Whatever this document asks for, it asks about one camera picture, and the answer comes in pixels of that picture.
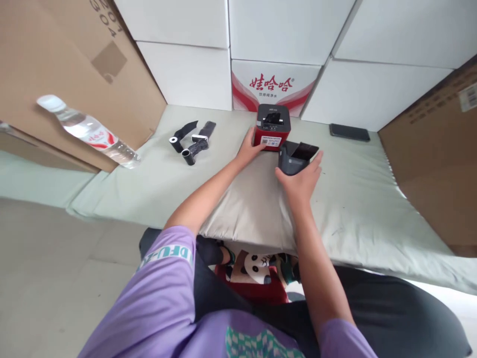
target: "barcode sticker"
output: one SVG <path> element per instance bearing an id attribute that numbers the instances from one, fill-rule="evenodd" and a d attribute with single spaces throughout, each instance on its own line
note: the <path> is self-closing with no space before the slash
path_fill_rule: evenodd
<path id="1" fill-rule="evenodd" d="M 281 140 L 282 140 L 281 137 L 262 136 L 262 139 L 261 139 L 260 143 L 261 144 L 266 144 L 267 147 L 279 147 Z"/>
<path id="2" fill-rule="evenodd" d="M 477 107 L 477 83 L 459 92 L 462 112 L 467 112 Z"/>

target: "shirt sleeve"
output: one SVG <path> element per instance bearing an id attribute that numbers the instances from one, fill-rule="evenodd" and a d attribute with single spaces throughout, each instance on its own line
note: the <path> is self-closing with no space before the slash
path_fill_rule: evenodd
<path id="1" fill-rule="evenodd" d="M 318 342 L 322 358 L 377 358 L 359 329 L 339 318 L 324 324 Z"/>
<path id="2" fill-rule="evenodd" d="M 193 233 L 162 231 L 79 358 L 171 356 L 193 332 L 194 263 Z"/>

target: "black phone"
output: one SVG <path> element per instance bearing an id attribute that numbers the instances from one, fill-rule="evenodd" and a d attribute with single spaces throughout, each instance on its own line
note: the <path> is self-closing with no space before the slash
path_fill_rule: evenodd
<path id="1" fill-rule="evenodd" d="M 329 133 L 335 137 L 355 139 L 363 142 L 369 142 L 371 140 L 366 129 L 349 127 L 341 124 L 330 124 Z"/>

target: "tile floor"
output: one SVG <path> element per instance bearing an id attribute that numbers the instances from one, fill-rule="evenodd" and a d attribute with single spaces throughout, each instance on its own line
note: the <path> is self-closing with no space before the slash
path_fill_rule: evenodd
<path id="1" fill-rule="evenodd" d="M 76 357 L 135 272 L 144 230 L 0 199 L 0 357 Z M 477 351 L 477 297 L 419 285 L 456 312 Z"/>

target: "bottle cap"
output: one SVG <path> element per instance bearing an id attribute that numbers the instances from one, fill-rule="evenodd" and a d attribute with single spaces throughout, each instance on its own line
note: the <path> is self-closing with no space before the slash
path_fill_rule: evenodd
<path id="1" fill-rule="evenodd" d="M 41 96 L 36 100 L 36 102 L 42 106 L 47 111 L 52 113 L 58 112 L 66 108 L 66 103 L 64 103 L 60 98 L 56 97 L 54 94 L 47 94 Z"/>

